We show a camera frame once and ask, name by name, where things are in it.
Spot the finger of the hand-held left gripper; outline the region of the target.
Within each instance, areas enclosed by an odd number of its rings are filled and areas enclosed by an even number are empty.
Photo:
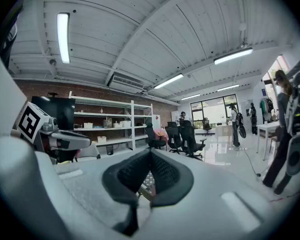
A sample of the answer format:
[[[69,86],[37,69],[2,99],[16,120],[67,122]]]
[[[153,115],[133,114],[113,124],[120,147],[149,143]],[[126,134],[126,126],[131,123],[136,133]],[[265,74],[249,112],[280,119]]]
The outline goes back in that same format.
[[[92,141],[89,137],[72,132],[61,130],[56,134],[57,147],[61,150],[79,150],[88,148]]]

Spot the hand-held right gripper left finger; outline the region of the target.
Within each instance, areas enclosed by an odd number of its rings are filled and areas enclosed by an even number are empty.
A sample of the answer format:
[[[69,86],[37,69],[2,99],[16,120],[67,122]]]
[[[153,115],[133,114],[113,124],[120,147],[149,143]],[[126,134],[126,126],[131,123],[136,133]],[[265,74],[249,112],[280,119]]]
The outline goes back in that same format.
[[[136,193],[151,167],[149,149],[144,149],[119,163],[108,167],[102,175],[102,185],[116,202],[136,207]]]

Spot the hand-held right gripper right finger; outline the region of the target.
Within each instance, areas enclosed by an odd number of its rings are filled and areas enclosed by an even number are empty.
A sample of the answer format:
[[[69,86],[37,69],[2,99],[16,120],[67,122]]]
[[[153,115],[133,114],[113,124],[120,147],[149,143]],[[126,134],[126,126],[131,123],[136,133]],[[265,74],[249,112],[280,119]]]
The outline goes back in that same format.
[[[194,176],[175,156],[165,155],[156,149],[149,151],[150,172],[154,178],[155,196],[152,208],[178,204],[192,189]]]

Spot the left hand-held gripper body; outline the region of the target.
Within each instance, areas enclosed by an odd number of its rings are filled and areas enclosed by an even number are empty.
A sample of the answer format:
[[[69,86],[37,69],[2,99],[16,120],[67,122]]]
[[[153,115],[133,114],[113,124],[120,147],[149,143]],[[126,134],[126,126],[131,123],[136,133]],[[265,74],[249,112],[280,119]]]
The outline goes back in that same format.
[[[61,150],[61,141],[52,138],[52,134],[61,132],[57,119],[32,102],[25,104],[16,128],[21,139],[31,144],[35,151],[48,154],[53,163],[77,160],[76,150]]]

